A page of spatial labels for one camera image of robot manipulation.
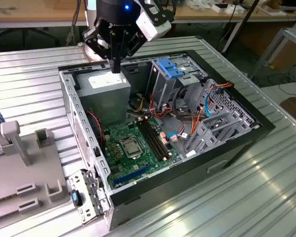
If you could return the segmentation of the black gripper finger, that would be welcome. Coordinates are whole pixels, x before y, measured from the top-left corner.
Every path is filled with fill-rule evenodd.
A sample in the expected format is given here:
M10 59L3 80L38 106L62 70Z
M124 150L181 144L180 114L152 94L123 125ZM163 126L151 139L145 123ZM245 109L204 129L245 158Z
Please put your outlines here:
M124 30L122 41L119 45L118 55L115 60L115 72L120 73L121 60L127 56L135 54L139 48L147 41L141 30Z
M99 57L107 60L111 66L112 73L116 73L116 52L114 52L112 45L102 39L96 28L84 31L82 36L85 45Z

